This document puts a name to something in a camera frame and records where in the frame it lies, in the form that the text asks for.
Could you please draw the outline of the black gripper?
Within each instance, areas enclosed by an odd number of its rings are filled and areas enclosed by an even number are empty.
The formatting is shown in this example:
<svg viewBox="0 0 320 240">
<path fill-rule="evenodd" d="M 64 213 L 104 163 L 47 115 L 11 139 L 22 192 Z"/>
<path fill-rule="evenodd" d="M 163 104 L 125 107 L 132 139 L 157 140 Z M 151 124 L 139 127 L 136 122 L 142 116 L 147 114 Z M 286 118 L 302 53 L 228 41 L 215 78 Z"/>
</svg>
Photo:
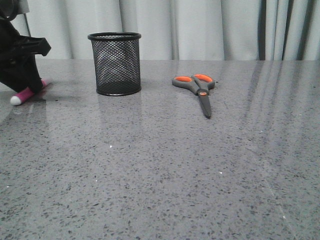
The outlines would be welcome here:
<svg viewBox="0 0 320 240">
<path fill-rule="evenodd" d="M 38 93 L 43 88 L 34 55 L 45 57 L 52 49 L 46 38 L 20 35 L 12 25 L 18 15 L 28 12 L 27 0 L 0 1 L 0 82 L 17 93 L 26 88 Z M 13 49 L 18 58 L 5 59 Z"/>
</svg>

